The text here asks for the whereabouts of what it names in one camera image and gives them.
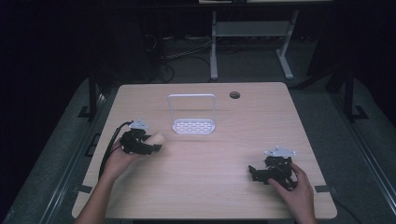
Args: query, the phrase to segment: round hole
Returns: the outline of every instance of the round hole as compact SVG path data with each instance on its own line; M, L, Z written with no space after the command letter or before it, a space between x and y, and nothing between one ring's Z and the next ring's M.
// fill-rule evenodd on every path
M237 91L232 91L230 92L230 97L233 99L238 99L239 97L241 97L241 94L239 94L239 92Z

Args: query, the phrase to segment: metal stand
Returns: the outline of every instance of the metal stand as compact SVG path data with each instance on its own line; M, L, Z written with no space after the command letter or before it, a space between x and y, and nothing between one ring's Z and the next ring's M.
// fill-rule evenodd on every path
M286 79L293 79L293 74L290 71L285 55L298 12L298 10L294 10L289 21L217 21L216 11L213 11L210 78L216 80L219 77L216 58L216 41L218 36L285 36L285 42L281 49L276 50L276 55Z
M369 117L364 112L361 106L356 105L355 108L358 110L358 114L353 114L353 85L354 77L352 71L347 71L346 74L346 88L345 88L345 100L344 100L344 113L350 122L355 122L355 119L368 119Z
M96 115L96 86L93 73L91 73L90 77L88 78L88 85L90 91L90 112L87 112L87 106L83 106L79 111L78 117L88 118L88 122L91 122Z

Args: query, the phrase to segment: wooden table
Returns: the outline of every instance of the wooden table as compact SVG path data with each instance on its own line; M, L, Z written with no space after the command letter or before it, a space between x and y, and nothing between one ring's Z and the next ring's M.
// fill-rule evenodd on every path
M230 92L240 93L232 99ZM167 97L213 93L216 129L177 134ZM195 108L193 101L187 108ZM83 186L94 187L106 146L123 122L142 119L148 134L161 133L163 148L133 163L113 189L107 217L159 219L274 219L291 217L271 186L253 182L252 165L263 169L264 151L280 145L297 152L312 186L326 185L289 91L283 83L126 85L119 89ZM128 128L121 130L120 135ZM76 217L90 194L80 192ZM337 212L329 192L315 192L317 218Z

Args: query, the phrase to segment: hand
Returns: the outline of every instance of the hand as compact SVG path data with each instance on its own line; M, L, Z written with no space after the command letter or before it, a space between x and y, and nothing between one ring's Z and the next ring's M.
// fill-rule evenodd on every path
M274 179L269 179L268 182L285 201L297 223L317 223L315 219L314 191L309 184L308 177L296 164L291 163L290 166L297 176L297 187L294 190L288 191L284 189Z
M107 159L103 176L116 180L122 175L128 166L135 160L141 158L141 154L127 154L121 149L120 139L114 143L110 150L110 156Z

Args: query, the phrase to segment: cable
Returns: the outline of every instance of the cable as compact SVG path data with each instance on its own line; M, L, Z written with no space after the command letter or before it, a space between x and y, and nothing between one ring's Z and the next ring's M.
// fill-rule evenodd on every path
M162 83L169 83L175 76L175 69L172 66L170 66L168 63L163 63L159 65L163 65L165 67L166 72L168 72L168 69L171 71L171 77L169 77L167 80L165 79L163 72L160 71L160 77L159 77L160 81Z
M131 122L124 122L123 124L121 124L121 126L120 126L119 128L116 129L116 131L114 132L113 136L111 137L111 140L110 140L110 142L108 143L108 146L107 146L105 155L104 155L103 158L102 158L102 163L100 164L99 177L98 177L98 179L100 179L100 177L102 176L102 173L103 173L103 171L104 171L104 169L105 169L106 162L107 162L108 158L110 157L110 154L113 152L113 151L110 151L110 150L111 150L111 148L113 147L113 144L114 144L114 142L116 141L116 138L117 138L117 136L119 135L121 128L122 128L123 126L125 126L125 125L130 125L130 124L132 124L132 122L134 122L134 121L132 120Z
M110 151L110 153L108 153L108 156L111 155L111 153L113 153L115 150L119 149L121 146L114 148L113 150Z
M154 35L145 35L145 37L151 37L154 40L153 46L150 49L146 49L148 52L151 52L155 47L157 47L157 38L155 38Z
M202 37L195 37L195 36L186 36L184 37L185 40L191 41L191 42L195 42L195 43L202 43L205 42L207 40L211 40L210 37L208 36L202 36Z
M190 55L190 54L193 54L193 53L197 53L197 52L199 52L201 50L208 49L210 47L211 43L212 43L212 41L210 40L210 41L207 41L206 43L204 43L201 46L195 47L193 49L188 49L188 50L183 51L183 52L178 53L178 54L174 54L174 55L170 55L170 56L164 56L164 57L161 57L161 59L163 59L163 60L172 60L172 59L180 58L180 57L183 57L183 56L186 56L186 55Z
M178 58L175 58L175 59L172 59L172 60L166 60L164 66L166 66L167 68L170 68L170 69L172 70L172 76L171 76L171 78L169 78L168 80L164 80L164 78L163 78L163 79L162 79L163 83L168 83L168 82L170 82L170 81L172 80L172 78L175 76L175 70L173 69L172 66L168 65L167 62L172 62L172 61L180 60L180 59L198 59L198 60L200 60L200 61L206 63L206 64L209 66L209 68L210 68L210 63L209 63L207 60L205 60L205 59L203 59L203 58L201 58L201 57L198 57L198 56L182 56L182 57L178 57Z
M358 219L357 216L355 216L355 214L353 214L352 211L350 211L345 205L343 205L342 203L338 202L336 199L332 198L332 200L340 207L342 207L346 212L348 212L357 223L361 224L362 222Z
M216 52L218 54L235 54L237 52L242 51L242 48L243 48L240 44L237 44L230 40L220 41L220 38L219 38L219 40L217 42L219 42L218 49L216 50Z

